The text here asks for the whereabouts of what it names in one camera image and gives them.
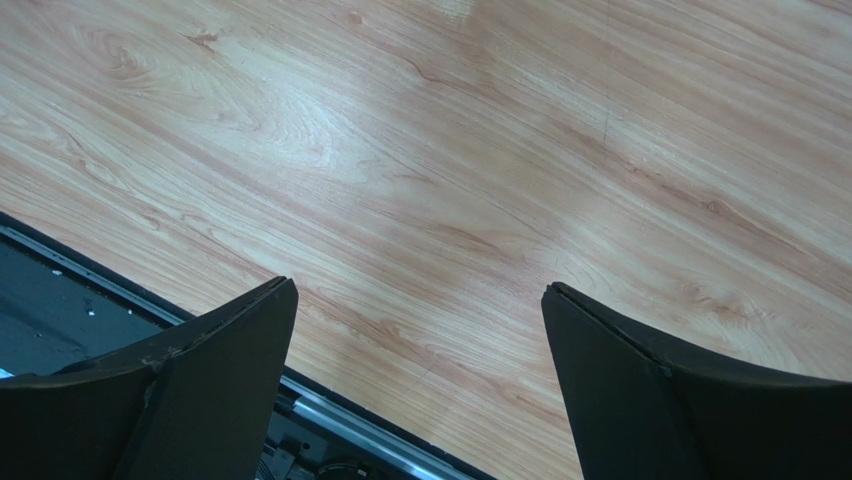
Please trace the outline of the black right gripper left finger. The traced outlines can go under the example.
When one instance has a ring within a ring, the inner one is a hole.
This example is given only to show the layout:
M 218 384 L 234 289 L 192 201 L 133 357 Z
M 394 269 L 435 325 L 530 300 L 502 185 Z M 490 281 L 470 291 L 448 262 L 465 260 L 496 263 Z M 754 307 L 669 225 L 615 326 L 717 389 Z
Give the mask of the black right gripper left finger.
M 298 306 L 274 278 L 49 375 L 1 383 L 5 479 L 251 479 Z

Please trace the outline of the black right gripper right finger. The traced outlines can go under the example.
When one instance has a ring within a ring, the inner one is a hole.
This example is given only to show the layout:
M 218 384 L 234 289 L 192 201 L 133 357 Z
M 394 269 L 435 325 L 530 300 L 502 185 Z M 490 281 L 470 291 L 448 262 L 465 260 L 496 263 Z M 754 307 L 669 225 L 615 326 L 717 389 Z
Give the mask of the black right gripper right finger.
M 588 479 L 847 479 L 851 386 L 737 360 L 561 282 L 541 308 Z

